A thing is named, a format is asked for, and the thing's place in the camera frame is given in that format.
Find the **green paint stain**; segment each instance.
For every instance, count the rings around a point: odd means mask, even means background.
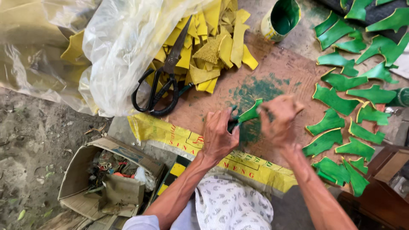
[[[274,73],[269,76],[264,76],[262,79],[256,79],[255,76],[248,75],[243,81],[243,84],[237,88],[233,88],[233,100],[238,105],[238,114],[242,114],[251,108],[256,99],[263,98],[263,101],[269,101],[283,94],[284,92],[276,88],[273,81]],[[240,149],[243,150],[249,143],[256,143],[261,137],[261,124],[259,118],[254,118],[244,122],[240,126]]]
[[[279,86],[282,86],[282,85],[283,85],[283,81],[282,81],[281,79],[275,79],[275,81],[277,82],[277,84],[278,84]]]

